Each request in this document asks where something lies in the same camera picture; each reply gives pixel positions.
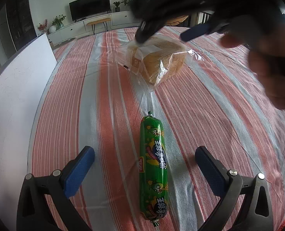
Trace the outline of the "person's right hand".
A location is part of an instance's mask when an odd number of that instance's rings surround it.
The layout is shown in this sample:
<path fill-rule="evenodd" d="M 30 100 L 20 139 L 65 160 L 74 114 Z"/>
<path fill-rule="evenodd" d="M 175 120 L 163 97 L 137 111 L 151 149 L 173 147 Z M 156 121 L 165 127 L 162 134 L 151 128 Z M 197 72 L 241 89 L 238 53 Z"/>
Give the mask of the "person's right hand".
<path fill-rule="evenodd" d="M 285 77 L 271 70 L 266 55 L 285 57 L 285 27 L 261 39 L 258 51 L 251 50 L 248 67 L 257 75 L 270 102 L 279 110 L 285 110 Z"/>

